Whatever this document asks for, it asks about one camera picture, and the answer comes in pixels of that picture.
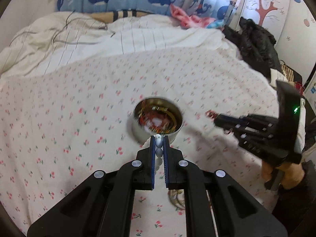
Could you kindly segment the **person right hand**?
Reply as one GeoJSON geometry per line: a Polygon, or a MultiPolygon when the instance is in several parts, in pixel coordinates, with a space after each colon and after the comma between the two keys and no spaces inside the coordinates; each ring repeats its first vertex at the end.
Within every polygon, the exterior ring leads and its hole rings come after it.
{"type": "MultiPolygon", "coordinates": [[[[281,185],[284,189],[292,189],[296,187],[304,178],[305,172],[302,164],[295,164],[290,162],[284,162],[276,169],[281,170],[284,176],[281,180],[281,185]]],[[[274,168],[265,161],[262,161],[261,175],[265,181],[272,179],[272,172],[274,168]]]]}

